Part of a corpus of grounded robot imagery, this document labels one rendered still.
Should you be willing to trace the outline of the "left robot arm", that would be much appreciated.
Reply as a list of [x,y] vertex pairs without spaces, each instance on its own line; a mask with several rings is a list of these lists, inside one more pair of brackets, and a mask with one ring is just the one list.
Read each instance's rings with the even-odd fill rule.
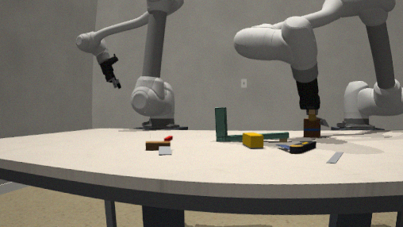
[[348,84],[344,94],[344,121],[337,122],[337,127],[375,129],[369,124],[369,116],[403,114],[403,88],[394,78],[386,27],[388,13],[395,5],[396,0],[325,0],[319,12],[239,31],[234,37],[234,47],[248,59],[281,60],[294,69],[307,70],[317,63],[313,29],[341,17],[359,16],[367,28],[377,82],[374,89],[363,81]]

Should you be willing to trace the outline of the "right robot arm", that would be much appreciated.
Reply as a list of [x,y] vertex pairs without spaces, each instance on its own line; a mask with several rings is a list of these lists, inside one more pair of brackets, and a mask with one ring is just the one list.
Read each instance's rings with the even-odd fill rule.
[[93,53],[97,58],[99,54],[108,52],[103,38],[148,24],[143,73],[136,81],[131,104],[137,113],[149,117],[149,121],[142,122],[144,129],[173,129],[179,127],[174,120],[175,95],[171,85],[164,83],[160,78],[160,71],[167,16],[178,10],[184,1],[146,1],[148,11],[142,16],[97,32],[81,34],[76,39],[76,45],[80,50]]

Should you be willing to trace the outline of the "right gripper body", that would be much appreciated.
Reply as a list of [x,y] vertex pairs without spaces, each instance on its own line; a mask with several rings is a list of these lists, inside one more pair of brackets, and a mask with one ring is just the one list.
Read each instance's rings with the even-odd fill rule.
[[98,64],[101,66],[103,75],[106,76],[106,82],[108,82],[113,77],[116,80],[116,77],[113,73],[112,64],[116,63],[118,61],[118,58],[115,56],[115,54],[113,55],[114,57],[110,58],[108,52],[103,52],[97,56]]

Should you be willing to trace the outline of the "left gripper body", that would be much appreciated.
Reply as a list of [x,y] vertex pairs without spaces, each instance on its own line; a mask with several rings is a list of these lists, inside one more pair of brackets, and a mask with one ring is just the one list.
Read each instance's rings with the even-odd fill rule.
[[[301,110],[318,110],[320,109],[320,96],[318,95],[318,67],[317,63],[314,67],[307,70],[297,70],[292,68],[293,77],[297,83],[297,91],[300,97]],[[318,96],[317,96],[318,95]]]

